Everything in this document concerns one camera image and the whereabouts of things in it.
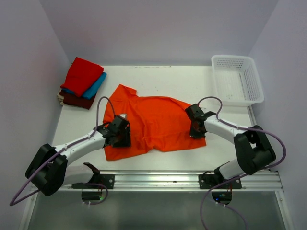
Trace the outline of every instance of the blue folded cloth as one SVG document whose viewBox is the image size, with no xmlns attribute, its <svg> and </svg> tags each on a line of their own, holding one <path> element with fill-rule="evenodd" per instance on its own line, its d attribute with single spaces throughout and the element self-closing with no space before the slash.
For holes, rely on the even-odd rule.
<svg viewBox="0 0 307 230">
<path fill-rule="evenodd" d="M 106 78 L 106 73 L 102 73 L 100 77 L 94 82 L 94 84 L 82 94 L 81 97 L 84 97 L 86 99 L 91 99 L 98 91 L 99 87 L 101 86 L 102 82 Z M 70 91 L 69 89 L 63 89 L 65 92 L 74 94 L 73 91 Z"/>
</svg>

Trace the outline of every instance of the stack of folded clothes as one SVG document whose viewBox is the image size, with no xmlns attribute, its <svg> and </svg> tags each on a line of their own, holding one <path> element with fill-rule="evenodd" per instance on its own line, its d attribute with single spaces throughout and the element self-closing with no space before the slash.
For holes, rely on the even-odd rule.
<svg viewBox="0 0 307 230">
<path fill-rule="evenodd" d="M 90 109 L 99 87 L 106 78 L 103 71 L 104 68 L 101 66 L 76 57 L 58 93 L 61 105 Z"/>
</svg>

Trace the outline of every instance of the glass panel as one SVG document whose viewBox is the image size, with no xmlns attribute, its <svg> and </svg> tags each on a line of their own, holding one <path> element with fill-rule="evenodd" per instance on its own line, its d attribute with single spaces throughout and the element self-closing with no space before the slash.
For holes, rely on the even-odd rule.
<svg viewBox="0 0 307 230">
<path fill-rule="evenodd" d="M 29 229 L 37 230 L 198 230 L 203 229 L 199 205 L 204 192 L 114 192 L 104 203 L 82 205 L 80 191 L 40 194 Z M 275 192 L 233 192 L 230 206 L 250 230 L 284 230 Z M 235 212 L 216 205 L 209 196 L 203 207 L 211 230 L 244 230 Z"/>
</svg>

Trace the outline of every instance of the cable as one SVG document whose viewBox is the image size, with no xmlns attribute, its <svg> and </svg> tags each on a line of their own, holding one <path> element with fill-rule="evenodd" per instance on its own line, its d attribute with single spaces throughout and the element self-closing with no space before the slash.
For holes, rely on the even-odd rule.
<svg viewBox="0 0 307 230">
<path fill-rule="evenodd" d="M 280 159 L 279 161 L 277 161 L 276 163 L 274 163 L 274 164 L 271 164 L 271 165 L 268 165 L 268 166 L 264 167 L 263 169 L 268 169 L 268 168 L 270 168 L 270 167 L 277 166 L 277 165 L 279 165 L 280 163 L 282 163 L 282 162 L 284 161 L 284 159 L 286 158 L 286 155 L 287 155 L 287 149 L 286 149 L 286 146 L 285 146 L 285 144 L 283 143 L 283 141 L 282 141 L 278 136 L 276 136 L 275 134 L 273 134 L 273 133 L 271 133 L 271 132 L 262 130 L 262 129 L 246 128 L 246 127 L 235 126 L 235 125 L 233 125 L 233 124 L 230 124 L 230 123 L 228 123 L 228 122 L 226 122 L 226 121 L 220 119 L 220 118 L 219 118 L 219 113 L 220 113 L 221 110 L 222 110 L 223 102 L 222 102 L 222 100 L 219 99 L 218 97 L 214 97 L 214 96 L 204 97 L 204 98 L 200 99 L 200 101 L 198 102 L 198 105 L 199 105 L 203 100 L 210 99 L 210 98 L 216 99 L 216 100 L 218 100 L 219 103 L 220 103 L 220 108 L 219 108 L 218 111 L 216 112 L 216 119 L 217 119 L 218 121 L 220 121 L 220 122 L 222 122 L 223 124 L 228 125 L 228 126 L 230 126 L 230 127 L 232 127 L 232 128 L 237 128 L 237 129 L 245 130 L 245 131 L 260 132 L 260 133 L 268 134 L 268 135 L 270 135 L 271 137 L 275 138 L 275 139 L 281 144 L 281 146 L 282 146 L 282 148 L 283 148 L 283 156 L 281 157 L 281 159 Z M 218 184 L 218 185 L 212 187 L 211 189 L 209 189 L 209 190 L 205 193 L 204 197 L 203 197 L 202 200 L 201 200 L 200 216 L 201 216 L 202 225 L 204 226 L 204 228 L 205 228 L 206 230 L 208 230 L 208 226 L 205 224 L 205 221 L 204 221 L 204 219 L 203 219 L 203 215 L 202 215 L 202 206 L 203 206 L 203 203 L 204 203 L 206 197 L 208 196 L 208 194 L 209 194 L 213 189 L 215 189 L 215 188 L 218 188 L 218 187 L 220 187 L 220 186 L 222 186 L 222 185 L 224 185 L 224 184 L 227 184 L 227 183 L 232 182 L 232 181 L 234 181 L 234 180 L 238 180 L 238 179 L 243 178 L 243 177 L 245 177 L 245 176 L 247 176 L 247 174 L 243 174 L 243 175 L 241 175 L 241 176 L 237 176 L 237 177 L 234 177 L 234 178 L 232 178 L 232 179 L 230 179 L 230 180 L 224 181 L 224 182 L 222 182 L 222 183 L 220 183 L 220 184 Z M 248 223 L 247 223 L 246 219 L 245 219 L 238 211 L 236 211 L 234 208 L 232 208 L 232 207 L 228 207 L 228 208 L 230 208 L 231 210 L 233 210 L 234 212 L 236 212 L 236 213 L 243 219 L 244 224 L 245 224 L 245 229 L 247 230 L 247 229 L 248 229 Z"/>
<path fill-rule="evenodd" d="M 109 98 L 103 96 L 99 99 L 98 101 L 98 105 L 97 105 L 97 111 L 96 111 L 96 125 L 95 125 L 95 128 L 94 128 L 94 131 L 91 133 L 90 135 L 90 138 L 95 134 L 95 132 L 97 131 L 97 127 L 98 127 L 98 120 L 99 120 L 99 105 L 100 105 L 100 102 L 102 99 L 107 99 L 110 104 L 111 104 L 111 107 L 112 107 L 112 110 L 113 110 L 113 113 L 114 113 L 114 116 L 116 116 L 116 113 L 115 113 L 115 110 L 114 110 L 114 107 L 113 107 L 113 104 L 112 102 L 110 101 Z M 80 140 L 77 140 L 69 145 L 67 145 L 67 148 L 70 148 L 76 144 L 79 144 L 80 142 L 83 142 L 85 140 L 88 140 L 88 137 L 85 137 L 85 138 L 82 138 Z M 32 179 L 51 161 L 53 161 L 57 156 L 59 156 L 62 152 L 65 151 L 65 148 L 62 148 L 61 150 L 59 150 L 57 153 L 55 153 L 52 157 L 50 157 L 48 160 L 46 160 L 41 166 L 38 167 L 38 169 L 35 170 L 35 172 L 29 177 L 29 179 L 21 186 L 21 188 L 17 191 L 17 193 L 14 195 L 13 199 L 11 200 L 10 202 L 10 206 L 14 206 L 18 203 L 20 203 L 21 201 L 27 199 L 28 197 L 34 195 L 35 193 L 38 193 L 39 192 L 39 189 L 35 190 L 34 192 L 20 198 L 19 200 L 16 200 L 17 197 L 21 194 L 21 192 L 26 188 L 26 186 L 32 181 Z"/>
<path fill-rule="evenodd" d="M 99 205 L 99 204 L 101 204 L 102 202 L 104 202 L 106 200 L 107 195 L 109 194 L 109 191 L 108 191 L 107 187 L 105 187 L 102 184 L 93 184 L 93 183 L 85 183 L 85 184 L 86 185 L 92 185 L 92 186 L 100 186 L 100 187 L 104 188 L 106 190 L 106 197 L 104 199 L 100 200 L 99 202 L 93 202 L 93 203 L 86 203 L 86 202 L 84 202 L 84 203 L 86 203 L 87 205 Z"/>
</svg>

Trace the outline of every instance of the white table surface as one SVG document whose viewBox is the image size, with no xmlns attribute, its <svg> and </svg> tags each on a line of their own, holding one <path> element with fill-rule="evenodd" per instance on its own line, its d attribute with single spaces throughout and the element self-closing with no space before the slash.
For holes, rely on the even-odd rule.
<svg viewBox="0 0 307 230">
<path fill-rule="evenodd" d="M 134 88 L 139 96 L 169 96 L 190 104 L 213 95 L 212 68 L 205 66 L 104 66 L 107 77 L 98 90 L 90 110 L 63 106 L 53 146 L 77 139 L 95 126 L 96 106 L 101 96 L 110 97 L 119 84 Z M 201 103 L 214 112 L 218 104 L 213 99 Z M 100 121 L 106 108 L 101 102 Z M 247 107 L 225 106 L 221 118 L 243 126 L 251 126 Z M 207 146 L 160 152 L 155 149 L 146 154 L 106 161 L 103 149 L 88 153 L 71 165 L 90 162 L 100 170 L 214 170 L 236 157 L 234 145 L 221 137 L 207 133 Z"/>
</svg>

